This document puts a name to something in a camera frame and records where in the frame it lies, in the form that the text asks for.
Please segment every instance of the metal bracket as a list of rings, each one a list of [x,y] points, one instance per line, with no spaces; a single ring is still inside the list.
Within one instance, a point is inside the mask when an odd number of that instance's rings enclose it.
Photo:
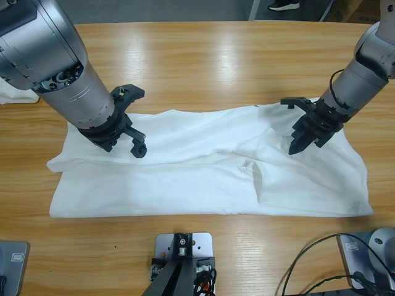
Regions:
[[[209,233],[161,234],[155,241],[152,283],[143,296],[193,296],[197,274],[208,266],[215,268]]]

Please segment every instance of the gray device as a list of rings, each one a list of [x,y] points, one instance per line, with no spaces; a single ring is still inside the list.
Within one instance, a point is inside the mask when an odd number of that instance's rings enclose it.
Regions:
[[[144,91],[131,84],[107,91],[55,0],[0,0],[0,77],[32,89],[104,150],[111,151],[125,133],[133,137],[131,153],[145,156],[145,135],[125,115]]]
[[[362,239],[383,260],[384,264],[395,272],[395,229],[380,228],[376,231],[356,232],[353,235]],[[351,236],[338,238],[341,255],[348,274],[361,273],[370,282],[380,287],[395,290],[395,282],[377,260],[372,252],[359,240]],[[362,285],[350,280],[355,289],[363,289]]]
[[[0,296],[17,296],[30,245],[27,242],[0,242]]]
[[[303,115],[293,126],[294,140],[289,154],[303,151],[314,142],[323,146],[343,128],[370,100],[395,78],[395,0],[381,0],[380,22],[371,26],[359,39],[354,59],[322,94],[312,103],[304,97],[289,97],[281,104],[303,109]]]

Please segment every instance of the floor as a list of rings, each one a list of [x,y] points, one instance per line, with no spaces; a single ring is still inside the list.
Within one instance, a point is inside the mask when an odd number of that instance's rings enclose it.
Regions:
[[[253,0],[58,0],[73,23],[247,20]],[[301,8],[267,9],[261,0],[257,19],[317,21],[330,0],[301,0]]]

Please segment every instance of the white cloth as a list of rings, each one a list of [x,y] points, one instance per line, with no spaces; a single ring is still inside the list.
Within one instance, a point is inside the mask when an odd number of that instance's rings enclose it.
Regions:
[[[35,103],[38,96],[31,91],[21,91],[0,79],[0,105],[8,103]]]
[[[371,215],[367,170],[343,131],[288,155],[303,114],[280,104],[132,114],[147,136],[140,159],[126,135],[107,153],[69,125],[62,153],[48,162],[63,172],[51,216]]]

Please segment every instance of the wooden table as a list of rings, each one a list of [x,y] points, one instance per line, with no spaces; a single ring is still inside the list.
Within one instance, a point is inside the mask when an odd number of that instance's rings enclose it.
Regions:
[[[130,111],[214,111],[317,97],[344,68],[366,25],[305,22],[79,25],[109,90],[133,83],[146,97]],[[156,235],[209,231],[217,295],[274,295],[297,253],[340,231],[395,226],[395,84],[345,127],[369,172],[375,215],[360,218],[151,216],[52,219],[60,174],[46,162],[62,149],[66,122],[43,101],[0,106],[0,239],[31,244],[22,295],[140,295]],[[336,240],[307,253],[288,293],[344,274]],[[331,282],[321,290],[346,288]]]

